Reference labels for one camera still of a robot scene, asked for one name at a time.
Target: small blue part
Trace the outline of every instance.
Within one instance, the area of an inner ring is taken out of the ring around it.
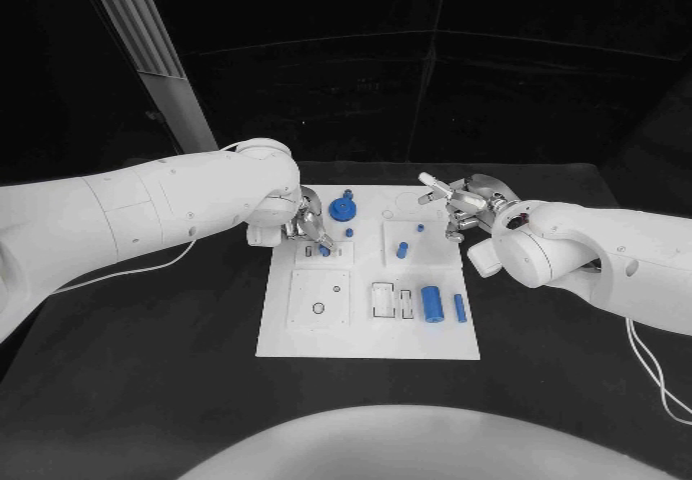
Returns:
[[[444,320],[443,300],[440,298],[440,289],[434,286],[421,289],[423,310],[426,312],[426,321],[437,323]]]
[[[338,198],[329,205],[329,214],[338,222],[348,222],[357,216],[357,204],[354,203],[354,192],[346,190],[344,197]]]
[[[455,295],[455,306],[457,307],[457,319],[459,323],[466,323],[466,311],[465,311],[465,300],[462,294]]]
[[[408,252],[408,243],[401,242],[400,243],[400,249],[397,250],[397,256],[400,258],[407,258],[407,252]]]

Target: white cable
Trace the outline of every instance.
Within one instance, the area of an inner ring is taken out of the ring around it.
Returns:
[[[678,405],[687,410],[687,412],[692,415],[692,409],[678,400],[675,395],[668,391],[666,389],[666,381],[664,378],[664,370],[661,369],[659,361],[656,360],[656,356],[653,355],[652,351],[649,350],[648,346],[645,345],[645,342],[639,338],[638,331],[635,330],[635,322],[626,318],[626,327],[628,327],[628,338],[630,339],[630,345],[632,349],[635,350],[635,354],[638,355],[639,361],[642,362],[642,365],[646,368],[646,371],[649,372],[649,375],[656,382],[656,384],[661,387],[661,402],[664,403],[664,408],[666,409],[668,414],[677,420],[678,422],[684,423],[685,425],[692,425],[691,420],[685,420],[681,417],[678,417],[674,412],[671,412],[671,408],[668,407],[668,399],[666,397],[671,397],[671,399],[678,403]],[[642,345],[642,348],[645,349],[646,353],[649,354],[649,357],[652,358],[653,365],[656,366],[656,371],[659,372],[659,378],[656,378],[656,375],[652,372],[652,369],[649,368],[649,365],[645,362],[645,359],[642,358],[642,354],[639,353],[638,346],[635,344],[635,340],[638,341],[639,345]]]
[[[220,152],[222,152],[224,150],[230,150],[231,148],[234,148],[237,145],[240,145],[243,142],[235,142],[233,143],[231,145],[228,145],[228,147],[224,147]]]
[[[142,273],[142,272],[150,272],[152,270],[159,270],[160,268],[165,268],[165,267],[171,267],[171,265],[173,265],[184,257],[185,257],[185,254],[191,251],[191,248],[192,246],[195,245],[195,242],[196,240],[194,240],[191,242],[191,244],[188,245],[188,248],[185,249],[185,252],[178,256],[178,258],[171,261],[169,263],[163,264],[163,265],[159,265],[156,267],[149,267],[149,268],[140,268],[137,270],[129,270],[127,272],[119,272],[119,273],[111,273],[110,275],[107,275],[106,277],[101,277],[101,278],[97,278],[96,280],[90,280],[88,282],[84,282],[84,283],[80,283],[77,285],[72,285],[70,287],[65,287],[65,288],[61,288],[60,290],[57,290],[51,295],[55,295],[57,293],[62,293],[62,292],[67,292],[70,290],[74,290],[75,288],[80,288],[80,287],[84,287],[85,285],[90,285],[91,283],[97,283],[100,282],[101,280],[106,280],[107,278],[113,278],[113,277],[117,277],[120,275],[130,275],[132,273]]]

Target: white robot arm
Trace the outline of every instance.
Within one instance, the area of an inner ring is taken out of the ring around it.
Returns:
[[[0,342],[77,277],[243,222],[251,245],[279,245],[284,231],[333,246],[292,152],[270,139],[3,187],[0,205]]]
[[[692,220],[632,210],[521,201],[486,175],[433,188],[420,203],[446,198],[447,238],[479,226],[492,238],[469,249],[483,277],[502,268],[530,288],[574,292],[603,310],[692,335]]]

